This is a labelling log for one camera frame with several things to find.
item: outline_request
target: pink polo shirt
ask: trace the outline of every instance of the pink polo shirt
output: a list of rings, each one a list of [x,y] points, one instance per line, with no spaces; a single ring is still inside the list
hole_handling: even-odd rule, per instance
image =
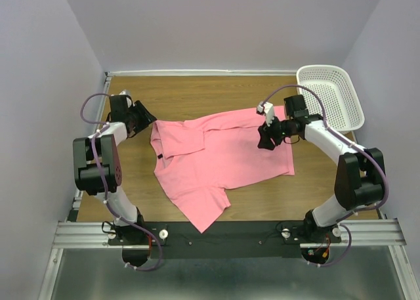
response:
[[[275,107],[284,119],[283,106]],[[294,175],[291,146],[258,149],[264,117],[254,108],[192,121],[156,121],[151,144],[155,176],[169,199],[204,232],[230,206],[225,189]]]

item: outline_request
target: white plastic basket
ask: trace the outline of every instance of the white plastic basket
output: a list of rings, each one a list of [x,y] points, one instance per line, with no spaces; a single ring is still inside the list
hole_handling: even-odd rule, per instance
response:
[[[303,66],[297,71],[297,83],[314,91],[325,106],[330,126],[340,132],[361,128],[365,116],[350,76],[340,67],[329,65]],[[304,89],[298,88],[304,96],[311,114],[321,114],[318,101]]]

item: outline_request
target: bolt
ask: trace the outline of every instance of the bolt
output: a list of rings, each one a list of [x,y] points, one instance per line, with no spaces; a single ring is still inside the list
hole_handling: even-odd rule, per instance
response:
[[[338,228],[334,228],[334,229],[333,229],[333,235],[334,235],[336,238],[339,238],[339,237],[341,236],[341,230],[340,230],[340,229],[338,229]]]
[[[290,238],[290,236],[291,236],[290,230],[287,229],[287,228],[284,228],[282,230],[282,237],[285,238],[285,239],[288,239],[288,238]]]
[[[160,230],[159,237],[164,240],[168,237],[168,231],[166,229]]]

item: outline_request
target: white wall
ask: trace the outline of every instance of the white wall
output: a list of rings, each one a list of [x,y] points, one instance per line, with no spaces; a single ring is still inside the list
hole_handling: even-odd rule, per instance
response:
[[[104,75],[66,0],[0,0],[0,14],[0,299],[34,300],[75,191],[78,110]]]
[[[380,0],[345,61],[366,116],[356,133],[385,156],[388,217],[398,217],[420,283],[420,0]]]
[[[68,0],[106,71],[344,62],[379,0]]]

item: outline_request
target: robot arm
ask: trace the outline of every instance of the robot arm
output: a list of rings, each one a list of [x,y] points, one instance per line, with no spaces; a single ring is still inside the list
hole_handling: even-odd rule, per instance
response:
[[[299,135],[325,152],[337,165],[334,195],[321,206],[309,211],[305,217],[308,233],[337,224],[352,211],[380,202],[384,197],[383,180],[372,163],[358,150],[368,153],[384,171],[383,155],[376,149],[366,149],[348,140],[342,134],[327,129],[322,116],[309,115],[302,95],[285,99],[289,119],[280,121],[274,115],[274,107],[266,102],[257,107],[257,113],[265,115],[259,127],[259,148],[273,150],[286,137]]]
[[[149,126],[156,118],[136,101],[133,103],[129,93],[123,91],[110,97],[111,112],[108,114],[106,126],[95,137],[95,147],[101,157],[101,166],[108,186],[108,205],[131,223],[142,220],[139,210],[127,198],[121,187],[122,172],[117,146],[129,137],[136,135]],[[93,160],[92,138],[83,137],[73,141],[74,177],[78,189],[89,195],[105,200],[104,183],[100,178],[98,167]],[[114,216],[114,224],[118,227],[128,226]]]

